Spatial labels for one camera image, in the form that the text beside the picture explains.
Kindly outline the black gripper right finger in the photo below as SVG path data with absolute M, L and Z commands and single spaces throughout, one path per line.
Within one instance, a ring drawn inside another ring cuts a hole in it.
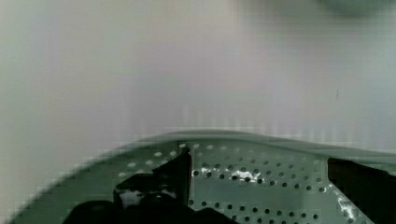
M 354 161 L 328 159 L 328 178 L 375 224 L 395 224 L 395 176 Z

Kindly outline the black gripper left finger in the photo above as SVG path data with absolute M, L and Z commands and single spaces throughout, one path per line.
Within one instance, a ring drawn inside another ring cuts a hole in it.
M 212 208 L 189 207 L 188 149 L 148 174 L 136 174 L 113 189 L 113 200 L 76 205 L 63 224 L 238 224 Z

